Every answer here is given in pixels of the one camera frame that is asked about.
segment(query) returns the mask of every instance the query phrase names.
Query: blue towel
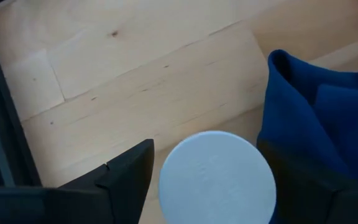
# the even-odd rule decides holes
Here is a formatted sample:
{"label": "blue towel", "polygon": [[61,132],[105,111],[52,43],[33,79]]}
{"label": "blue towel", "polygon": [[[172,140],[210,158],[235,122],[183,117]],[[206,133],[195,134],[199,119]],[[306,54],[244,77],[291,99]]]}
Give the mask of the blue towel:
{"label": "blue towel", "polygon": [[358,179],[358,73],[319,68],[283,50],[270,54],[268,67],[258,139]]}

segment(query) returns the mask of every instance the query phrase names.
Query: blue fabric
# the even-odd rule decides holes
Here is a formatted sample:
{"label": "blue fabric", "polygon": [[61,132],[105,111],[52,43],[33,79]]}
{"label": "blue fabric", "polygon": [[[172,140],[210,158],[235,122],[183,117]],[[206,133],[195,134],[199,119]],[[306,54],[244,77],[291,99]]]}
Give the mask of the blue fabric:
{"label": "blue fabric", "polygon": [[283,50],[270,70],[260,140],[358,179],[358,73],[315,67]]}

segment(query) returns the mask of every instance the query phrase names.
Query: wood grain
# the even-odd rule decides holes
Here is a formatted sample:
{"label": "wood grain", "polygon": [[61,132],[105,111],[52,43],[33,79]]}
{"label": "wood grain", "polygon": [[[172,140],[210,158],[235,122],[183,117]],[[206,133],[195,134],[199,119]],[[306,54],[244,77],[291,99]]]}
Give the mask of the wood grain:
{"label": "wood grain", "polygon": [[0,4],[0,63],[43,184],[153,138],[140,223],[164,223],[159,170],[183,138],[220,129],[255,143],[274,49],[358,71],[358,0]]}

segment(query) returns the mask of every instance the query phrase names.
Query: blue cloth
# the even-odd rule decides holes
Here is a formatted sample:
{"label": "blue cloth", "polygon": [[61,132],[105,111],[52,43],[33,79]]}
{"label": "blue cloth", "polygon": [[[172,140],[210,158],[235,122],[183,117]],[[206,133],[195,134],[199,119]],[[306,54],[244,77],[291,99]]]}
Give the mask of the blue cloth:
{"label": "blue cloth", "polygon": [[283,50],[270,70],[259,140],[358,179],[358,73],[315,67]]}

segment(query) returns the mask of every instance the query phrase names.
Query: white round lid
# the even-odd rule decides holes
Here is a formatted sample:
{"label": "white round lid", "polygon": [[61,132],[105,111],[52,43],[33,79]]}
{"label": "white round lid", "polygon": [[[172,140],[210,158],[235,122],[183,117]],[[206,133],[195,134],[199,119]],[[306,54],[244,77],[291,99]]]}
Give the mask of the white round lid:
{"label": "white round lid", "polygon": [[261,153],[222,131],[179,143],[161,169],[158,193],[168,224],[268,224],[276,202],[273,174]]}

